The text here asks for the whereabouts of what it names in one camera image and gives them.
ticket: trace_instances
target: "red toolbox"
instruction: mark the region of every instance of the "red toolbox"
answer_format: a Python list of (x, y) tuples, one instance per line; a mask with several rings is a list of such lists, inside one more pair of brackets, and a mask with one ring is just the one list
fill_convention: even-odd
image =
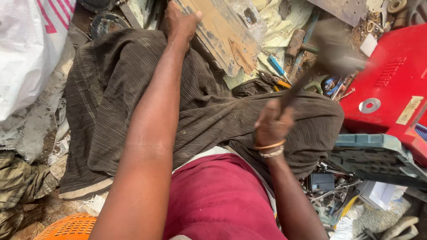
[(344, 126), (395, 136), (427, 167), (427, 142), (415, 132), (427, 126), (427, 23), (385, 33), (350, 88), (340, 102)]

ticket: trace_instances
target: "hand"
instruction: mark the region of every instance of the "hand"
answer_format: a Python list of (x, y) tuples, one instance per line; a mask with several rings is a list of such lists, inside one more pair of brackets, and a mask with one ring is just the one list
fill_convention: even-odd
[(179, 10), (175, 2), (170, 1), (166, 8), (166, 29), (167, 43), (182, 43), (185, 44), (188, 50), (189, 42), (194, 37), (197, 24), (202, 20), (202, 12), (198, 11), (190, 15), (184, 16)]
[(270, 100), (255, 123), (256, 145), (269, 146), (282, 141), (294, 124), (292, 113), (293, 108), (287, 107), (285, 113), (279, 117), (279, 99)]

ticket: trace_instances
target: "pink stripe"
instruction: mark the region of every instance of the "pink stripe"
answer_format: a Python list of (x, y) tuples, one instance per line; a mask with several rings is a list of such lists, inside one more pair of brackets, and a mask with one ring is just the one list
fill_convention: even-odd
[(71, 6), (70, 1), (64, 0), (64, 2), (67, 5), (67, 7), (71, 10), (71, 12), (74, 13), (74, 7)]
[(44, 27), (46, 28), (46, 33), (47, 34), (52, 34), (52, 33), (57, 33), (55, 26), (52, 24), (52, 22), (50, 21), (49, 17), (46, 14), (46, 11), (44, 10), (43, 5), (41, 4), (40, 0), (37, 0), (37, 4), (40, 8), (41, 14), (43, 15), (44, 19), (47, 22), (47, 25), (45, 25)]
[(68, 22), (70, 22), (70, 14), (68, 13), (68, 10), (65, 8), (64, 4), (61, 2), (61, 0), (56, 0), (61, 7), (62, 11), (64, 12), (65, 16), (67, 17)]
[(50, 6), (52, 7), (53, 11), (55, 12), (56, 16), (58, 16), (59, 20), (62, 22), (62, 25), (64, 25), (65, 29), (68, 30), (68, 24), (64, 21), (62, 16), (59, 14), (58, 10), (56, 9), (55, 5), (52, 3), (52, 0), (48, 0)]

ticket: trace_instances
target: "striped cloth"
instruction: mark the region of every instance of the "striped cloth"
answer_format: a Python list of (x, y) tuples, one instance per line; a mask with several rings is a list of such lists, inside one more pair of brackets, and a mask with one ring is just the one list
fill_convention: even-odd
[[(81, 199), (112, 183), (133, 110), (166, 44), (163, 32), (123, 29), (77, 51), (65, 89), (71, 142), (60, 197)], [(234, 98), (190, 49), (182, 67), (173, 169), (228, 144), (269, 181), (265, 163), (252, 149), (252, 132), (266, 102), (280, 94)], [(344, 116), (339, 104), (319, 94), (301, 93), (297, 101), (285, 156), (295, 175), (304, 178), (333, 148)]]

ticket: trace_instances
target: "hammer head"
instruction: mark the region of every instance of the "hammer head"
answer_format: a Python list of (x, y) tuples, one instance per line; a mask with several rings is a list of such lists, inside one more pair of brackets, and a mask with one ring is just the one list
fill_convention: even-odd
[(285, 56), (286, 57), (296, 57), (299, 49), (301, 48), (302, 41), (305, 36), (305, 31), (302, 29), (295, 29), (292, 34), (291, 40), (289, 41), (288, 46), (286, 47)]
[(321, 64), (329, 73), (345, 76), (352, 71), (364, 69), (364, 61), (350, 47), (345, 25), (339, 19), (317, 22), (313, 40), (319, 49), (316, 63)]

